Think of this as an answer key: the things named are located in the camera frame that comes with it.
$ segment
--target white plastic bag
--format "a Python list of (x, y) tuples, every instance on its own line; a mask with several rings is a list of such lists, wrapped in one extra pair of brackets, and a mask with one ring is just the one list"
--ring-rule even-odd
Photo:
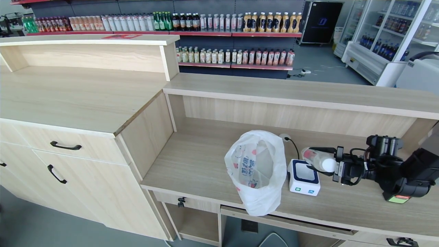
[(267, 131), (249, 131), (232, 145), (224, 161), (249, 215), (276, 210), (287, 176), (282, 138)]

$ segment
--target gray floor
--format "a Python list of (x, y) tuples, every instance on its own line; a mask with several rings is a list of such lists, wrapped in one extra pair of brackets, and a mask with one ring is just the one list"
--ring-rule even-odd
[(299, 78), (290, 77), (291, 80), (321, 81), (344, 84), (371, 85), (351, 68), (345, 68), (345, 64), (332, 52), (332, 46), (320, 47), (313, 44), (295, 45), (294, 70), (290, 75), (299, 74), (300, 70), (310, 70), (310, 74)]

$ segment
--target black drawer handle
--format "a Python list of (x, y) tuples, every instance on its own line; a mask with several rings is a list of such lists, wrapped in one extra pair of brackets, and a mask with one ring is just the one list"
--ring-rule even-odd
[(391, 238), (386, 238), (387, 242), (390, 246), (402, 246), (402, 247), (419, 247), (416, 241), (414, 241), (411, 238), (398, 238), (398, 240), (395, 241)]
[(52, 165), (48, 165), (47, 168), (49, 169), (49, 172), (61, 183), (61, 184), (66, 184), (67, 180), (59, 180), (59, 178), (55, 175), (55, 173), (52, 171), (52, 169), (54, 168), (54, 166)]
[(184, 203), (186, 202), (186, 200), (184, 199), (185, 197), (179, 198), (178, 201), (179, 203), (177, 203), (178, 207), (184, 207)]
[(74, 146), (74, 147), (72, 147), (72, 148), (69, 148), (69, 147), (63, 147), (63, 146), (58, 146), (58, 145), (57, 145), (58, 142), (56, 142), (56, 141), (51, 141), (50, 144), (51, 144), (53, 147), (55, 147), (55, 148), (61, 148), (61, 149), (80, 150), (80, 149), (82, 148), (81, 145), (76, 145), (76, 146)]

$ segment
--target black cable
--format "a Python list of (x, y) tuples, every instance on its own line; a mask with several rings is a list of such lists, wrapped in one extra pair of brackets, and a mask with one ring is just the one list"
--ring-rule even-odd
[(288, 138), (288, 137), (284, 137), (284, 139), (285, 140), (287, 140), (287, 141), (291, 141), (292, 143), (293, 143), (293, 145), (294, 145), (294, 147), (296, 148), (296, 152), (297, 152), (297, 159), (299, 160), (300, 159), (300, 155), (299, 155), (299, 149), (297, 149), (297, 146), (296, 146), (296, 144), (293, 142), (293, 140), (291, 140), (290, 138)]

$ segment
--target cabinet door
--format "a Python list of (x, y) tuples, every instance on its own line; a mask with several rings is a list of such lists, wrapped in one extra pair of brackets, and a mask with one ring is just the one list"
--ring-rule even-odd
[(14, 196), (23, 200), (36, 204), (40, 204), (43, 201), (43, 199), (39, 195), (36, 195), (23, 181), (11, 173), (8, 166), (0, 167), (0, 185), (9, 190)]
[(107, 227), (168, 240), (129, 166), (36, 153)]
[(22, 189), (26, 190), (25, 200), (97, 221), (90, 210), (64, 184), (52, 176), (47, 166), (31, 148), (2, 142), (0, 143), (0, 160), (6, 164), (5, 167), (1, 167), (2, 171), (7, 169), (27, 186), (27, 189), (25, 187)]

